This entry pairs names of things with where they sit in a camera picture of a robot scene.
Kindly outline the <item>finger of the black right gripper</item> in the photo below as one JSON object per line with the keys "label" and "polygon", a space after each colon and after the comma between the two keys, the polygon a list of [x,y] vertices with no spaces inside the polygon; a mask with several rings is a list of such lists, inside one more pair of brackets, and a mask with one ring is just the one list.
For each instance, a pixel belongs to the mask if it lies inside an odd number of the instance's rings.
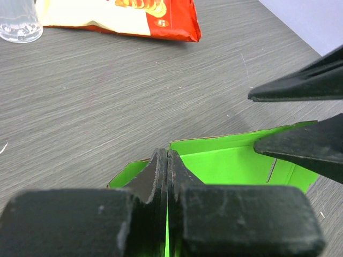
{"label": "finger of the black right gripper", "polygon": [[253,148],[342,183],[342,114],[263,137]]}
{"label": "finger of the black right gripper", "polygon": [[308,66],[267,82],[248,93],[254,102],[342,99],[342,46]]}

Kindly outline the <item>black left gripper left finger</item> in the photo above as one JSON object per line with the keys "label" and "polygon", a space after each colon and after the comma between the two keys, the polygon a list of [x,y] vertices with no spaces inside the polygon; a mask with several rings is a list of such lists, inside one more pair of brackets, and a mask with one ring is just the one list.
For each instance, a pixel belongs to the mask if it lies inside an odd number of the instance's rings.
{"label": "black left gripper left finger", "polygon": [[124,187],[25,191],[1,215],[1,256],[164,256],[167,153]]}

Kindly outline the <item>green paper box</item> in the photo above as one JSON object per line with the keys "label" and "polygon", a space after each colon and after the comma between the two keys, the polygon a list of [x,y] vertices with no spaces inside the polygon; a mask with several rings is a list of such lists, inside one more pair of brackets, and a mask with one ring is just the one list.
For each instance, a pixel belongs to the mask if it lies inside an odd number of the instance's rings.
{"label": "green paper box", "polygon": [[185,166],[205,184],[287,185],[306,192],[317,180],[316,173],[257,154],[253,143],[267,135],[310,124],[307,121],[254,132],[173,141],[168,148],[177,151]]}

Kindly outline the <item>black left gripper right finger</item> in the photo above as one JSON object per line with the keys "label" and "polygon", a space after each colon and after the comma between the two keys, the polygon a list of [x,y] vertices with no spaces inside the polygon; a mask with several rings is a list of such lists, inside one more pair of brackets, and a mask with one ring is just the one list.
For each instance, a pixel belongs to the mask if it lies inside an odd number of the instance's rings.
{"label": "black left gripper right finger", "polygon": [[167,154],[170,256],[319,256],[325,238],[292,186],[206,185]]}

